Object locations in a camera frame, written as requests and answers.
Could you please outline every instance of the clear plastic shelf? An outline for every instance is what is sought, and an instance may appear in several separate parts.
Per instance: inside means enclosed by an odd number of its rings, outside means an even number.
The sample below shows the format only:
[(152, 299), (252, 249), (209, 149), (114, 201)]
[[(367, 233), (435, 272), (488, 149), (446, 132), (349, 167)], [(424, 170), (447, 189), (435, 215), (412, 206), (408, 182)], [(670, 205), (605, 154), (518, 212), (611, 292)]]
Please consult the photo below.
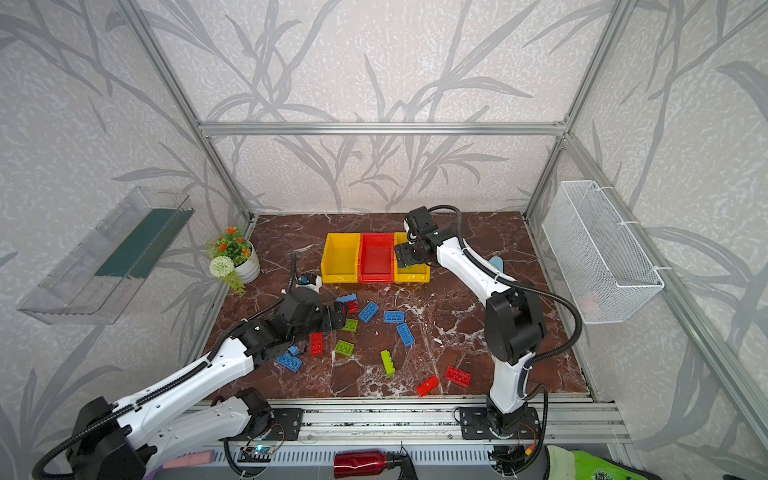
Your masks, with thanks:
[(111, 325), (192, 216), (188, 197), (135, 187), (18, 309), (50, 324)]

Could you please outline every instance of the wallpaper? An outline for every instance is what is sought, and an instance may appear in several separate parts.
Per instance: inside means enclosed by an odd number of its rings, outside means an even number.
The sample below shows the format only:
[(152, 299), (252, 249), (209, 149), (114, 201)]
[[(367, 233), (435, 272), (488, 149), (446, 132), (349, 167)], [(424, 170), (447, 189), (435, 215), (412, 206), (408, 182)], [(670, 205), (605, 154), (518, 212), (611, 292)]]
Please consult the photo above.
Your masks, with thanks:
[[(768, 2), (662, 6), (632, 12), (576, 133), (768, 393)], [(768, 478), (661, 297), (624, 323), (589, 326), (581, 348), (651, 471)]]
[(552, 144), (550, 137), (458, 135), (217, 140), (240, 188), (261, 192), (247, 195), (251, 208), (290, 213), (407, 212), (444, 203), (522, 210)]
[[(583, 180), (564, 154), (531, 215), (531, 234), (550, 287), (568, 294), (541, 228), (563, 180)], [(573, 325), (567, 310), (560, 309)], [(615, 401), (646, 470), (665, 479), (768, 478), (768, 458), (736, 414), (687, 334), (655, 296), (622, 323), (585, 326), (578, 359), (601, 401)]]
[[(217, 285), (200, 245), (245, 221), (113, 9), (0, 5), (3, 478), (26, 480), (86, 402), (178, 368)], [(49, 326), (17, 311), (135, 185), (189, 193), (196, 211), (118, 321)]]
[[(614, 0), (141, 2), (204, 121), (560, 121)], [(552, 138), (229, 137), (256, 212), (520, 210)]]
[(141, 4), (204, 121), (559, 121), (613, 0)]

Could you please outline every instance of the plastic bin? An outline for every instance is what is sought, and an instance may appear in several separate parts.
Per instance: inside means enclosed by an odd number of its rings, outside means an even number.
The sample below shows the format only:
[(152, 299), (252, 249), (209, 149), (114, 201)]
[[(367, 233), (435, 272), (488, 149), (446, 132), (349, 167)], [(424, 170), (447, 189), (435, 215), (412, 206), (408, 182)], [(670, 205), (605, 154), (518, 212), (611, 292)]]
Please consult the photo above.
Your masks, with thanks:
[(391, 233), (362, 233), (360, 236), (360, 283), (392, 283), (395, 242)]
[(359, 233), (328, 233), (323, 261), (323, 283), (357, 283)]
[[(395, 232), (395, 245), (401, 243), (407, 243), (408, 237), (406, 232)], [(411, 265), (406, 268), (397, 267), (397, 259), (392, 256), (392, 265), (395, 269), (395, 283), (428, 283), (429, 282), (429, 265)]]

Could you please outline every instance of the blue lego brick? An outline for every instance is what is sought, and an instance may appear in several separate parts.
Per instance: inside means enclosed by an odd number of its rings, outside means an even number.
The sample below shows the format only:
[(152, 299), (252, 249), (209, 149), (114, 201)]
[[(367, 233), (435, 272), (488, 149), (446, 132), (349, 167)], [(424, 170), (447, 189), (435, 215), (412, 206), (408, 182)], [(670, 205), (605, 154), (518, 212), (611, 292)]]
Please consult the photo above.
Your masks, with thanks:
[(360, 312), (358, 316), (363, 322), (368, 323), (371, 321), (373, 316), (376, 315), (376, 312), (378, 311), (379, 311), (379, 306), (376, 305), (374, 302), (371, 302), (368, 305), (366, 305), (366, 308), (362, 309), (362, 312)]
[(400, 323), (404, 323), (405, 321), (406, 321), (405, 312), (393, 312), (391, 310), (384, 311), (384, 323), (395, 323), (396, 325), (399, 325)]
[(301, 360), (297, 359), (296, 357), (292, 357), (287, 353), (284, 353), (283, 356), (277, 357), (275, 362), (278, 362), (280, 365), (286, 367), (288, 370), (293, 370), (294, 372), (299, 371), (299, 367), (301, 367), (302, 363)]
[(397, 333), (400, 334), (400, 338), (402, 339), (402, 342), (405, 344), (405, 346), (411, 346), (414, 343), (416, 343), (416, 339), (413, 338), (413, 335), (411, 334), (411, 329), (408, 328), (407, 323), (401, 323), (397, 326)]
[(337, 302), (348, 303), (351, 301), (357, 301), (357, 293), (350, 293), (349, 295), (340, 296), (336, 299)]

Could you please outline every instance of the blue object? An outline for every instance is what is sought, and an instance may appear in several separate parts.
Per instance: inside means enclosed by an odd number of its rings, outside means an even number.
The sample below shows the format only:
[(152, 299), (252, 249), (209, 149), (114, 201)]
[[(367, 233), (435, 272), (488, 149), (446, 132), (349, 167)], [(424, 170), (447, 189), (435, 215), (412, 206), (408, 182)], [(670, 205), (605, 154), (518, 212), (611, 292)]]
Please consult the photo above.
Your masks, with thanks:
[(416, 339), (413, 338), (413, 335), (411, 334), (411, 329), (408, 328), (407, 323), (401, 323), (397, 326), (397, 333), (400, 334), (400, 338), (402, 339), (402, 342), (406, 346), (411, 346), (414, 343), (416, 343)]
[(341, 302), (341, 303), (349, 303), (349, 302), (352, 302), (353, 300), (357, 301), (357, 293), (350, 293), (349, 295), (340, 296), (339, 298), (336, 299), (337, 302)]
[(283, 356), (277, 357), (275, 362), (278, 362), (288, 370), (293, 370), (294, 373), (299, 371), (299, 367), (301, 367), (302, 363), (301, 360), (297, 359), (296, 357), (292, 357), (287, 353), (284, 353)]
[(391, 310), (384, 311), (384, 323), (395, 323), (399, 325), (406, 321), (405, 312), (393, 312)]
[(373, 316), (376, 315), (376, 312), (378, 311), (379, 311), (379, 306), (376, 305), (374, 302), (371, 302), (368, 305), (366, 305), (366, 308), (362, 309), (362, 312), (360, 312), (358, 316), (363, 322), (368, 323), (371, 321)]
[(504, 260), (501, 257), (491, 257), (488, 261), (499, 273), (504, 273)]

